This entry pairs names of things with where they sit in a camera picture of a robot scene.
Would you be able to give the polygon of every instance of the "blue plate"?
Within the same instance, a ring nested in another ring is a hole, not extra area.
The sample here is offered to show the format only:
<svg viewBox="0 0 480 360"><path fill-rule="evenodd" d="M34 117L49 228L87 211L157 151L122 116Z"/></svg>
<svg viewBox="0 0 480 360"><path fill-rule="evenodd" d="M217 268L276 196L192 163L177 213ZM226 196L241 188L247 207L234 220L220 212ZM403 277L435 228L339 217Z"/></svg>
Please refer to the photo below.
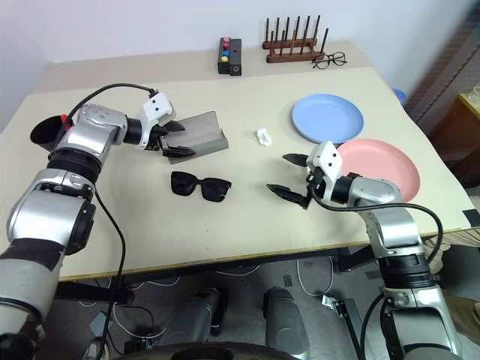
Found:
<svg viewBox="0 0 480 360"><path fill-rule="evenodd" d="M363 128L363 115L347 99L332 94L314 94L298 101L292 111L298 132L315 143L345 143Z"/></svg>

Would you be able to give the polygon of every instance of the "table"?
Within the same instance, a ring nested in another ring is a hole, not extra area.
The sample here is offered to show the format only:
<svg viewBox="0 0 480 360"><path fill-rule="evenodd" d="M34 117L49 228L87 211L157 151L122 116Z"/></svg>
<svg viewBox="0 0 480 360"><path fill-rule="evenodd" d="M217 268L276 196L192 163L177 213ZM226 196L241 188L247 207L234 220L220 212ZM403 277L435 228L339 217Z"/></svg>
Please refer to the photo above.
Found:
<svg viewBox="0 0 480 360"><path fill-rule="evenodd" d="M480 104L458 95L428 138L465 188L480 185Z"/></svg>
<svg viewBox="0 0 480 360"><path fill-rule="evenodd" d="M11 207L47 164L47 153L30 143L30 130L47 117L67 113L97 87L120 81L147 83L165 92L178 119L215 110L229 140L227 150L173 166L157 152L131 145L112 148L97 188L127 239L127 274L367 244L357 214L314 204L305 211L265 186L282 184L305 193L305 171L281 156L312 149L314 144L294 129L290 113L297 100L313 93L352 101L365 119L358 137L391 143L418 167L421 187L412 202L434 210L445 231L470 228L463 211L473 205L464 189L382 77L352 44L328 47L328 52L343 50L349 63L331 70L302 63L265 64L266 52L253 49L244 51L242 77L216 74L215 52L52 66L0 136L0 250L8 246L5 222ZM135 116L145 99L141 91L116 88L94 102ZM260 146L254 135L261 127L273 137L269 148ZM205 201L200 189L176 196L170 190L173 170L199 179L226 179L232 189L221 203ZM411 212L422 235L436 232L426 214ZM65 259L61 280L113 275L120 252L118 235L98 206L89 242Z"/></svg>

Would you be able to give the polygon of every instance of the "wooden cabinet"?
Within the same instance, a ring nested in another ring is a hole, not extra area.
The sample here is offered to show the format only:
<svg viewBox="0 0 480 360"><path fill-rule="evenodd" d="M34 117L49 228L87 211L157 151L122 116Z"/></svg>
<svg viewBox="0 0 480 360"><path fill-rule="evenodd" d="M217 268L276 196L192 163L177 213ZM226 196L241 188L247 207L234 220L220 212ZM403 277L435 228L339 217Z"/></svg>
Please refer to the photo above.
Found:
<svg viewBox="0 0 480 360"><path fill-rule="evenodd" d="M480 104L459 95L428 138L465 188L480 185Z"/></svg>

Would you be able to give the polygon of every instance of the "white wall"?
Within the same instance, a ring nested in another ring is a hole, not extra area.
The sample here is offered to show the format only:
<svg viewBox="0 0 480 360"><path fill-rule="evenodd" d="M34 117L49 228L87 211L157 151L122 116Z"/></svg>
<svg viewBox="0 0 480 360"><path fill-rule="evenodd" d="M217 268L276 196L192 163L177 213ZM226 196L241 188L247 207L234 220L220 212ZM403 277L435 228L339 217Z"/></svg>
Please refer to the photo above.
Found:
<svg viewBox="0 0 480 360"><path fill-rule="evenodd" d="M475 2L1 0L0 130L49 62L204 50L223 35L258 47L276 16L322 14L329 40L353 41L408 94Z"/></svg>

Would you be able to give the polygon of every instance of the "sunglasses lens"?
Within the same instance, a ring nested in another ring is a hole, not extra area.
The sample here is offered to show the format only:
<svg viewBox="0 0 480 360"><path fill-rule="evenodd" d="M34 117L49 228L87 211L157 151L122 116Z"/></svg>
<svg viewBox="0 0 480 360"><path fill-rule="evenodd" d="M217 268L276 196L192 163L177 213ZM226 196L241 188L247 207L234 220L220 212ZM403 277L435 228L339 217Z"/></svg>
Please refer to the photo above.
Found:
<svg viewBox="0 0 480 360"><path fill-rule="evenodd" d="M203 199L219 203L225 199L225 195L227 195L227 191L231 186L232 183L229 181L219 178L206 178L202 183Z"/></svg>
<svg viewBox="0 0 480 360"><path fill-rule="evenodd" d="M172 191L174 194L186 197L194 192L197 186L195 175L186 172L172 172Z"/></svg>

